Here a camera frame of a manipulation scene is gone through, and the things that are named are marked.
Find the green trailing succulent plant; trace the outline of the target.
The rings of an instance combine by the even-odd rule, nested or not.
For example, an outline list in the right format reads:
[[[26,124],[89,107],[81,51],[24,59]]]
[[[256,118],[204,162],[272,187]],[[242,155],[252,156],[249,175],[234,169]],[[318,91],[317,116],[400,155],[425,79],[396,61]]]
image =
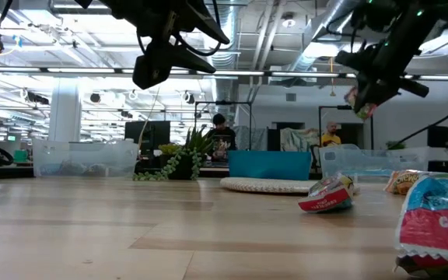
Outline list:
[[[193,174],[190,180],[196,180],[200,173],[200,168],[206,160],[207,152],[212,147],[212,140],[207,135],[203,134],[203,128],[197,130],[190,128],[187,131],[186,142],[181,145],[182,149],[175,155],[172,160],[180,158],[181,156],[191,156],[193,161]],[[134,173],[133,180],[169,180],[168,174],[172,173],[172,166],[161,167],[156,171],[145,171],[144,173]]]

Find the orange Chewy granola bar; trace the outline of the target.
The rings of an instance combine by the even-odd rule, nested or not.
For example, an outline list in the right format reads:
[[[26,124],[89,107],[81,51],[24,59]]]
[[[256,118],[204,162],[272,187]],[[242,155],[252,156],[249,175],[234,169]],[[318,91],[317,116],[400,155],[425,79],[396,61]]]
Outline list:
[[[406,195],[421,175],[429,175],[428,171],[399,170],[393,171],[384,190],[391,194]]]

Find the white draped cloth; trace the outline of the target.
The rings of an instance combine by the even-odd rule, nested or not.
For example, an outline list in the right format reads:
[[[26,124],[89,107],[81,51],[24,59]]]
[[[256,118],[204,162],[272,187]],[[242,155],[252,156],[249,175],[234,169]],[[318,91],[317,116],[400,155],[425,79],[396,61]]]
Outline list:
[[[316,128],[291,129],[280,131],[280,149],[285,152],[309,152],[310,147],[319,144],[319,131]]]

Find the blue plastic bin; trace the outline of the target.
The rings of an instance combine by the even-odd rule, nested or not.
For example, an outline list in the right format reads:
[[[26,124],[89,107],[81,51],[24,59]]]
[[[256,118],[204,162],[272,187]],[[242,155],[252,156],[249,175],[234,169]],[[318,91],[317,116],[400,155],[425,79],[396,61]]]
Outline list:
[[[229,153],[229,175],[275,180],[308,180],[311,152],[244,151]]]

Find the person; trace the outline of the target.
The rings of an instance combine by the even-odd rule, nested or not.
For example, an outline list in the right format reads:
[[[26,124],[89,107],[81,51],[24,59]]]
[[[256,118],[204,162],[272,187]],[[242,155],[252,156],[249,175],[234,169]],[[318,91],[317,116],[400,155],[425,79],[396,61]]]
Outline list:
[[[337,135],[338,125],[335,122],[328,122],[325,132],[321,135],[320,146],[328,147],[333,145],[340,145],[341,138]]]
[[[207,134],[212,140],[212,147],[207,155],[212,162],[228,162],[229,151],[236,150],[236,133],[226,124],[226,118],[222,114],[216,114],[212,123],[214,128]]]

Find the round woven beige mat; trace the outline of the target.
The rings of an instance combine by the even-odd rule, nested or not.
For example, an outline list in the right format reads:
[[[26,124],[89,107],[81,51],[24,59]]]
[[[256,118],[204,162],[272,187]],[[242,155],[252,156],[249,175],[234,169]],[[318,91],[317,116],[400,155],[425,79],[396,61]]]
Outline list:
[[[231,191],[271,194],[308,194],[317,180],[275,180],[247,177],[226,177],[220,187]]]

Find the white column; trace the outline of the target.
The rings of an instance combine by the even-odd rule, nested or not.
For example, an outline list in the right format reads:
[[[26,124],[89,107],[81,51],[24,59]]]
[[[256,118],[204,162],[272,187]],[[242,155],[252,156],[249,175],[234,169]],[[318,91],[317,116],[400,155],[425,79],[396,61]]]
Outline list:
[[[51,96],[48,139],[78,142],[81,138],[82,93],[78,79],[58,78]]]

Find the black plant pot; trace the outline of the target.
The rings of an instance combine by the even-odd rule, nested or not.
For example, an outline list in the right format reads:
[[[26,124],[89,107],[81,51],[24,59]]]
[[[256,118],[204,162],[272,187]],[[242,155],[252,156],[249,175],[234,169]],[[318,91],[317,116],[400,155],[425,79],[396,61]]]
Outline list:
[[[172,173],[167,175],[169,180],[190,180],[193,174],[193,161],[191,156],[181,156],[172,160],[173,155],[161,155],[160,166],[172,166]]]

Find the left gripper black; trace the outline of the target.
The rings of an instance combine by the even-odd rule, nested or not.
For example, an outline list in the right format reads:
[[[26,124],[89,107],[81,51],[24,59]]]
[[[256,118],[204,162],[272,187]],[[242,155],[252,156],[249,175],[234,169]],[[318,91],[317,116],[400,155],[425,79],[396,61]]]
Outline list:
[[[186,47],[167,43],[175,33],[190,33],[194,26],[221,44],[230,42],[219,25],[220,20],[213,18],[204,0],[98,1],[110,10],[115,19],[124,19],[132,24],[139,37],[150,37],[155,41],[135,61],[132,81],[141,89],[166,81],[173,66],[206,73],[215,72],[212,65]],[[185,8],[190,22],[183,18]]]

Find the yellow-green leafy plant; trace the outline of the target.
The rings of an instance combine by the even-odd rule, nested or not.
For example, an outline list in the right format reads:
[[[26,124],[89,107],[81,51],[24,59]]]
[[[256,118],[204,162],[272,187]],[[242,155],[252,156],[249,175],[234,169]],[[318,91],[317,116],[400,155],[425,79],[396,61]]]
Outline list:
[[[172,156],[177,154],[182,149],[181,145],[169,143],[158,146],[158,150],[165,156]]]

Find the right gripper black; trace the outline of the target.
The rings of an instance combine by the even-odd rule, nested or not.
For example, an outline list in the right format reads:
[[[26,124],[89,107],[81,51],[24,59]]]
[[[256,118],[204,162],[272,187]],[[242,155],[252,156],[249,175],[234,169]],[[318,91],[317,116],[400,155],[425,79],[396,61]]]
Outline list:
[[[379,106],[398,95],[400,89],[426,97],[427,86],[405,78],[412,56],[411,52],[399,54],[383,44],[369,45],[357,52],[339,51],[335,61],[358,72],[355,75],[358,91],[355,111],[368,103]]]

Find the red-ended granola bar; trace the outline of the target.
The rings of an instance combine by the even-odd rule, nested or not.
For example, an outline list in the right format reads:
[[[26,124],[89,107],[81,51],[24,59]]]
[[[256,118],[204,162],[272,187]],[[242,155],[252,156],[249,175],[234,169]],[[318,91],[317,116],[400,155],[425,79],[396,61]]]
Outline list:
[[[352,207],[354,193],[353,179],[337,173],[315,183],[309,194],[298,200],[298,206],[308,213],[345,210]]]

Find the chocolate chip granola bar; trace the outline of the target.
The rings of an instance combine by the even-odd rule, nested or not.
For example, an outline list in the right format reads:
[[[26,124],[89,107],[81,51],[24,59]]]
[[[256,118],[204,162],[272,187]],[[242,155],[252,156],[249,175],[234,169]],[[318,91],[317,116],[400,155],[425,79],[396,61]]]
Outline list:
[[[409,188],[396,232],[395,265],[413,278],[448,280],[448,173],[422,173]]]

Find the long ceiling light strip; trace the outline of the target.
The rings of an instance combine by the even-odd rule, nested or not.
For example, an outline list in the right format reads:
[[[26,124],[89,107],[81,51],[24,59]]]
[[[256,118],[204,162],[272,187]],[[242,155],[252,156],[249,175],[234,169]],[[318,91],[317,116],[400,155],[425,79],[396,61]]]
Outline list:
[[[0,73],[19,73],[28,75],[91,75],[91,76],[126,76],[134,73],[133,68],[34,68],[34,67],[4,67],[0,66]],[[355,79],[355,73],[347,72],[275,72],[275,71],[245,71],[245,70],[216,70],[206,73],[187,69],[174,69],[170,76],[202,76],[202,77],[273,77],[273,78],[326,78],[326,79]],[[406,75],[406,79],[448,82],[448,75]]]

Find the small black square box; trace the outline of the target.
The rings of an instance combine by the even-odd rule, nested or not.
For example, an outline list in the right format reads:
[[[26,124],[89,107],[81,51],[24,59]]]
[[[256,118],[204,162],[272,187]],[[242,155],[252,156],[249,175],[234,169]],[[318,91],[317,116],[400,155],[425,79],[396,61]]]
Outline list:
[[[448,149],[448,127],[432,126],[427,132],[427,146]]]

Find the silver ribbed air duct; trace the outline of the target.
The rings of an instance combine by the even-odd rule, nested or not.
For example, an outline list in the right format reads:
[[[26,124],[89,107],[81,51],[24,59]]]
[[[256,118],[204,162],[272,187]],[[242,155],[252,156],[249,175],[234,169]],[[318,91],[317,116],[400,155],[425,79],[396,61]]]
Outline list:
[[[235,70],[239,55],[236,53],[239,9],[231,5],[217,5],[219,22],[230,44],[222,44],[219,51],[208,60],[217,70]],[[238,90],[237,77],[219,77],[212,82],[212,96],[215,102],[235,101]]]
[[[302,47],[292,63],[291,72],[307,72],[321,57],[334,57],[342,38],[342,31],[349,23],[353,9],[362,0],[329,0],[327,9],[309,19],[302,33]]]

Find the clear plastic bin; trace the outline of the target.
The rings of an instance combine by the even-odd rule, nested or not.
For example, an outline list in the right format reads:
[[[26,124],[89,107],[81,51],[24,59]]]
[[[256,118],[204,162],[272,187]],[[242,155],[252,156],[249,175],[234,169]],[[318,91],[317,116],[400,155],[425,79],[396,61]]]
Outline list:
[[[138,145],[33,140],[36,177],[129,177],[135,171]]]
[[[394,171],[428,169],[429,148],[397,150],[360,149],[353,144],[319,149],[323,177],[337,173],[350,177],[389,177]]]

